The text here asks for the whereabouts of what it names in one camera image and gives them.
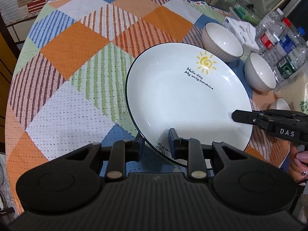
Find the right hand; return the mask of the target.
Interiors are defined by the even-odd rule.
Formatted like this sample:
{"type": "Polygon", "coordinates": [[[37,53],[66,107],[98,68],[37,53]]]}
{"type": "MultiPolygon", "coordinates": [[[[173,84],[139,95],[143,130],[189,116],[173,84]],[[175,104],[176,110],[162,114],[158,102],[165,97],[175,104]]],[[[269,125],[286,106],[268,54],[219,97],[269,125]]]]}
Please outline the right hand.
{"type": "Polygon", "coordinates": [[[301,182],[300,186],[306,185],[307,151],[299,152],[294,144],[290,146],[288,173],[296,182],[301,182]]]}

